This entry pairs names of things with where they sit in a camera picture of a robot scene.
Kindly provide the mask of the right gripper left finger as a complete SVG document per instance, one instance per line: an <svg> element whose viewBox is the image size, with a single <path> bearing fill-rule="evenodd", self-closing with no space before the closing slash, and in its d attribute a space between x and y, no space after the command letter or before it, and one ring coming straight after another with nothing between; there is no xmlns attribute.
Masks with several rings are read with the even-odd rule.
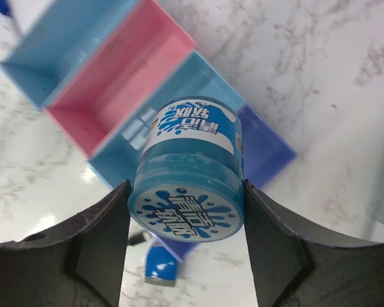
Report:
<svg viewBox="0 0 384 307"><path fill-rule="evenodd" d="M0 244L0 306L118 306L129 181L67 220Z"/></svg>

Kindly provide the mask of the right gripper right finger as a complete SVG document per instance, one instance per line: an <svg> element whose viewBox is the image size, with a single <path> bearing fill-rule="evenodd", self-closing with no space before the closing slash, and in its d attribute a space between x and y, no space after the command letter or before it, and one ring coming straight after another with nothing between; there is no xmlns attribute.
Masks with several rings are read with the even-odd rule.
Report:
<svg viewBox="0 0 384 307"><path fill-rule="evenodd" d="M384 243L350 237L244 183L258 306L384 306Z"/></svg>

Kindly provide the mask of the black capped pen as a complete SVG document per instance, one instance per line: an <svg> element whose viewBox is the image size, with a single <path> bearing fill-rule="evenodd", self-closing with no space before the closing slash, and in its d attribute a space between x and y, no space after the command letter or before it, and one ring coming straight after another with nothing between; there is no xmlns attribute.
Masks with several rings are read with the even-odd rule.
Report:
<svg viewBox="0 0 384 307"><path fill-rule="evenodd" d="M150 238L151 238L151 234L149 234L148 232L133 233L128 237L127 245L136 246L138 244L148 241Z"/></svg>

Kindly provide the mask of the purple blue bin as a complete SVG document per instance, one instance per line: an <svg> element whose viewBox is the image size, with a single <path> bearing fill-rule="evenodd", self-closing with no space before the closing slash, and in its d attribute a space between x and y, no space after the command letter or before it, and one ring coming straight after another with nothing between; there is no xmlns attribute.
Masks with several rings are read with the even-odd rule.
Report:
<svg viewBox="0 0 384 307"><path fill-rule="evenodd" d="M294 159L295 153L250 108L236 114L242 128L243 178L262 187Z"/></svg>

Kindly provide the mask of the blue cleaning gel jar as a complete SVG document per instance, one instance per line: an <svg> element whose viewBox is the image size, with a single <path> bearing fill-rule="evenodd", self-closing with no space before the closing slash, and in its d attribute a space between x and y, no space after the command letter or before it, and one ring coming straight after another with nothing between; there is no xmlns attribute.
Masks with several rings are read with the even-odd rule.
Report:
<svg viewBox="0 0 384 307"><path fill-rule="evenodd" d="M244 222L241 122L225 103L186 96L152 123L128 199L148 231L182 242L223 240Z"/></svg>

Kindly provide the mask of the light blue end bin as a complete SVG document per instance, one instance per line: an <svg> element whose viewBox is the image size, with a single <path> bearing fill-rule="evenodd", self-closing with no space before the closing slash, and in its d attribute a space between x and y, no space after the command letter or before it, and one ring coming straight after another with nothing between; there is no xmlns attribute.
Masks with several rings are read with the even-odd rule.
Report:
<svg viewBox="0 0 384 307"><path fill-rule="evenodd" d="M54 1L0 62L37 108L48 106L117 28L137 1Z"/></svg>

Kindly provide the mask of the pink bin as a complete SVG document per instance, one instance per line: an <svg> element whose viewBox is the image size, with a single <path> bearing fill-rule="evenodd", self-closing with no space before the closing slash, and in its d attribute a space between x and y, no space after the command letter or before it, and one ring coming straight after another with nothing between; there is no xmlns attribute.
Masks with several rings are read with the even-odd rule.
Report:
<svg viewBox="0 0 384 307"><path fill-rule="evenodd" d="M195 49L155 1L141 1L46 112L91 157Z"/></svg>

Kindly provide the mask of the blue capped pen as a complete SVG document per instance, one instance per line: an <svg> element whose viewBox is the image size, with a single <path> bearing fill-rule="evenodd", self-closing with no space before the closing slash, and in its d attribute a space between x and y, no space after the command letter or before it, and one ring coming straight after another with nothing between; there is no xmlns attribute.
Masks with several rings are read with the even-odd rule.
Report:
<svg viewBox="0 0 384 307"><path fill-rule="evenodd" d="M0 14L4 15L10 20L10 24L12 25L13 32L17 37L21 37L22 32L13 14L12 6L9 0L0 0Z"/></svg>

